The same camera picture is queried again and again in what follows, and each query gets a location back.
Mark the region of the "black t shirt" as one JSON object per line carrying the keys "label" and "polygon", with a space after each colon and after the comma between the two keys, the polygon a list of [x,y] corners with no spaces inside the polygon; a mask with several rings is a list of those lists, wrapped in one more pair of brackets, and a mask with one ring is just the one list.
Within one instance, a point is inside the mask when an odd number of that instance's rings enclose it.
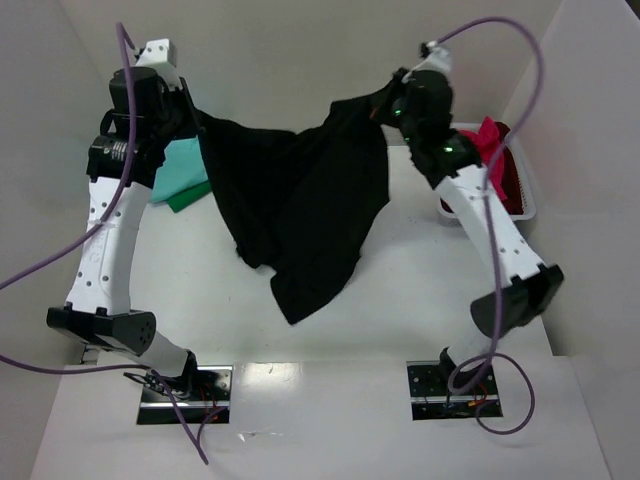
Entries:
{"label": "black t shirt", "polygon": [[321,125],[299,133],[200,115],[205,171],[236,252],[273,269],[291,325],[343,290],[390,200],[387,142],[370,117],[380,96],[334,101]]}

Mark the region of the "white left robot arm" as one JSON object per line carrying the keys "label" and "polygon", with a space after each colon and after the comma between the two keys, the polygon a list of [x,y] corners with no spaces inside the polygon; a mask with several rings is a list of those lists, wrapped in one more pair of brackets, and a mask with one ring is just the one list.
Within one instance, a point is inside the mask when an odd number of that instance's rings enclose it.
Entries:
{"label": "white left robot arm", "polygon": [[180,394],[195,382],[197,361],[158,333],[153,313],[131,306],[130,275],[143,212],[165,149],[193,138],[199,118],[187,84],[168,67],[118,70],[109,82],[113,106],[88,151],[88,239],[76,278],[50,328],[88,346],[155,370]]}

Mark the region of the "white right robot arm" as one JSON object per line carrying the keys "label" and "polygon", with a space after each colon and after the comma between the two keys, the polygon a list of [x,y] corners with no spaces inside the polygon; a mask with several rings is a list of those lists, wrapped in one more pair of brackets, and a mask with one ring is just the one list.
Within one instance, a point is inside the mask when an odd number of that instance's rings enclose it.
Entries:
{"label": "white right robot arm", "polygon": [[475,145],[452,127],[452,103],[445,74],[401,68],[377,95],[371,118],[399,130],[413,165],[455,213],[492,279],[492,291],[470,305],[471,327],[440,354],[449,391],[462,394],[486,374],[498,343],[547,309],[564,274],[515,226]]}

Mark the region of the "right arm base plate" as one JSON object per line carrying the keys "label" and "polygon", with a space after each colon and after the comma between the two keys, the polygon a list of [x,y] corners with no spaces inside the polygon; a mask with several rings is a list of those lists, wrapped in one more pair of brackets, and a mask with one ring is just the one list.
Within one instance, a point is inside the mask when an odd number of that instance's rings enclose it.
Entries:
{"label": "right arm base plate", "polygon": [[406,365],[412,418],[418,420],[473,419],[503,416],[493,369],[468,393],[452,395],[436,362],[408,362]]}

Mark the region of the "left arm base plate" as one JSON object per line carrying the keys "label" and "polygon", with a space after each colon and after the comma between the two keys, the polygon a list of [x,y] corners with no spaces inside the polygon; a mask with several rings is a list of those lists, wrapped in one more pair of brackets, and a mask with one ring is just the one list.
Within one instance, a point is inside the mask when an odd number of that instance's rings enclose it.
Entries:
{"label": "left arm base plate", "polygon": [[[200,366],[201,383],[189,393],[174,391],[177,406],[187,424],[200,424],[207,416],[214,424],[228,424],[233,380],[233,367]],[[178,424],[179,419],[169,397],[156,379],[149,375],[125,373],[142,386],[136,419],[137,425]]]}

